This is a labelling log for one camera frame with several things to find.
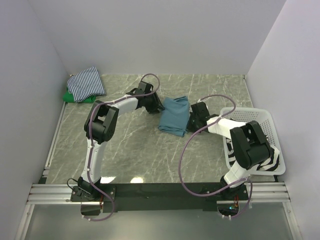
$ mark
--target table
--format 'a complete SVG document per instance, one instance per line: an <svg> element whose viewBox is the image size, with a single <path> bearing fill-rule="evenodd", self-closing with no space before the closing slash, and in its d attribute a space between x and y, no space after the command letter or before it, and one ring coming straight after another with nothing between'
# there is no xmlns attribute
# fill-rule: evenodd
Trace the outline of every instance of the table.
<svg viewBox="0 0 320 240"><path fill-rule="evenodd" d="M187 96L190 104L210 94L225 94L238 107L252 108L243 75L159 74L157 94L165 97ZM97 100L111 101L138 86L141 75L107 74L101 80L106 96ZM155 87L157 81L148 76L145 81ZM222 97L205 101L210 114L219 114L232 104ZM52 153L47 184L65 184L77 179L85 166L87 153L84 123L91 103L68 103L64 110L56 146ZM104 182L113 183L176 183L178 160L191 133L178 137L158 130L161 114L148 114L144 108L119 116L115 134L104 151L101 174ZM222 137L203 132L188 145L182 160L181 173L185 182L219 182L228 172ZM255 182L273 182L273 176L252 176Z"/></svg>

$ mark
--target folded cloth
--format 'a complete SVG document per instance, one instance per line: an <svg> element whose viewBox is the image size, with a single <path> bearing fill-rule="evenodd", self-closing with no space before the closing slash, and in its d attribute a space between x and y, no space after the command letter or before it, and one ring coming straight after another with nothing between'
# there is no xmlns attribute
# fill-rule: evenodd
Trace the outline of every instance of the folded cloth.
<svg viewBox="0 0 320 240"><path fill-rule="evenodd" d="M70 77L67 87L76 103L82 102L90 96L106 95L95 66Z"/></svg>
<svg viewBox="0 0 320 240"><path fill-rule="evenodd" d="M66 89L65 94L63 95L63 101L65 101L66 103L75 103L75 99L74 96L72 95L72 93L70 93L68 91L68 89ZM85 100L79 102L79 103L84 103L84 104L90 104L90 103L94 103L96 100L96 96L90 96L88 98L86 98Z"/></svg>
<svg viewBox="0 0 320 240"><path fill-rule="evenodd" d="M166 97L163 102L158 129L179 137L185 135L189 121L189 102L186 96L175 99Z"/></svg>

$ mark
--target striped cloth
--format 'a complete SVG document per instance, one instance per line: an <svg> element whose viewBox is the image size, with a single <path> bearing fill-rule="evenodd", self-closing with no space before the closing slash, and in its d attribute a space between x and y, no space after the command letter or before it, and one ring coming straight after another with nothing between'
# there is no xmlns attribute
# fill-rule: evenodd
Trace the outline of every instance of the striped cloth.
<svg viewBox="0 0 320 240"><path fill-rule="evenodd" d="M90 96L106 95L95 66L70 77L67 87L76 103L82 102Z"/></svg>

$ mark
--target gray floor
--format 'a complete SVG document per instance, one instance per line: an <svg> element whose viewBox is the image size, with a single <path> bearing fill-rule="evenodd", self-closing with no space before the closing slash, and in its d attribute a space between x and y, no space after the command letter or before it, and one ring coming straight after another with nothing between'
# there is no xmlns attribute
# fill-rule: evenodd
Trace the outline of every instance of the gray floor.
<svg viewBox="0 0 320 240"><path fill-rule="evenodd" d="M111 101L122 97L138 86L141 75L103 75L107 96L97 99ZM190 104L209 94L226 94L238 107L252 107L243 75L164 75L160 74L158 95L177 98L187 96ZM156 85L155 79L148 82ZM232 104L221 97L206 101L211 114ZM53 153L47 184L65 184L68 178L78 178L84 169L87 141L84 123L92 104L69 103L65 108L61 130ZM158 130L160 114L150 115L138 109L118 118L115 134L108 143L102 162L102 176L114 183L130 183L132 179L144 183L178 182L178 160L191 133L184 137ZM219 182L228 171L222 137L201 133L189 144L182 163L186 182ZM273 182L272 176L252 176L252 180Z"/></svg>
<svg viewBox="0 0 320 240"><path fill-rule="evenodd" d="M79 205L36 205L26 240L292 240L282 203L253 203L229 221L202 210L122 211L101 222Z"/></svg>

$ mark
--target black cable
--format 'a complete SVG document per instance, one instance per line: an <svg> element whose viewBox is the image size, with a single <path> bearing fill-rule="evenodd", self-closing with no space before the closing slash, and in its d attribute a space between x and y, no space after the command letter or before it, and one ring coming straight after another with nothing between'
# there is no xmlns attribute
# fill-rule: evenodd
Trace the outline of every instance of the black cable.
<svg viewBox="0 0 320 240"><path fill-rule="evenodd" d="M76 183L78 183L78 181L75 180L74 178L69 178L69 179L66 181L66 184L68 185L68 187L73 190L73 188L69 185L69 180L73 180L73 181L75 181Z"/></svg>

